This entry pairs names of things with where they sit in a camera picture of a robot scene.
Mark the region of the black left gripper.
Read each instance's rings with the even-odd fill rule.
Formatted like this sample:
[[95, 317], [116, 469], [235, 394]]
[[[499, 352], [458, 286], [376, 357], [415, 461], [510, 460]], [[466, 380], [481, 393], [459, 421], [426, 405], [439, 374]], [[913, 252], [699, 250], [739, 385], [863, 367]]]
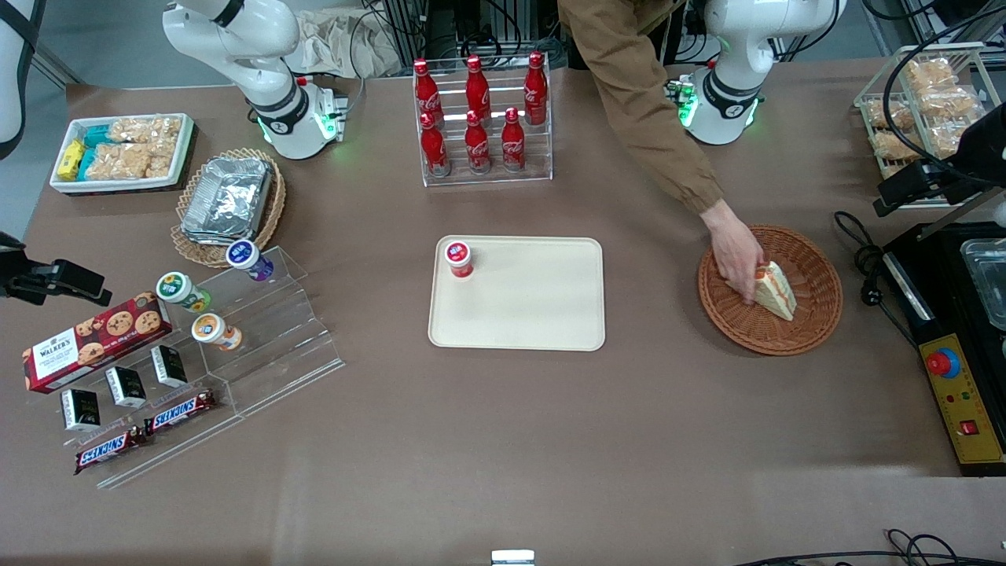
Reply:
[[912, 162], [879, 184], [874, 211], [880, 218], [918, 200], [940, 198], [946, 207], [959, 203], [945, 191], [986, 191], [1005, 182], [1005, 105], [1001, 104], [967, 127], [956, 153], [946, 158], [955, 173], [927, 162]]

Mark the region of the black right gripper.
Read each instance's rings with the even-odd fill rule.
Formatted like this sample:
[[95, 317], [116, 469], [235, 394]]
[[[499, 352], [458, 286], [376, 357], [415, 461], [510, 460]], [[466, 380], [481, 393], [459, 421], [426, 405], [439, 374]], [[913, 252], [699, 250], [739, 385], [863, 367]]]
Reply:
[[98, 306], [108, 306], [112, 293], [105, 277], [69, 261], [43, 263], [30, 260], [25, 244], [1, 233], [1, 295], [41, 306], [46, 298], [69, 295]]

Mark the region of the bare person hand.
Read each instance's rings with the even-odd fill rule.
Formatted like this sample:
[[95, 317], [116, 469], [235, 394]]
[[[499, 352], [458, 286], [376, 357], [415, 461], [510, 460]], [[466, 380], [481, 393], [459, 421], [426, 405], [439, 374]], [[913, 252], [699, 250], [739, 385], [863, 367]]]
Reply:
[[699, 217], [709, 232], [720, 276], [743, 297], [745, 303], [754, 303], [754, 274], [764, 262], [764, 251], [750, 228], [737, 218], [724, 200]]

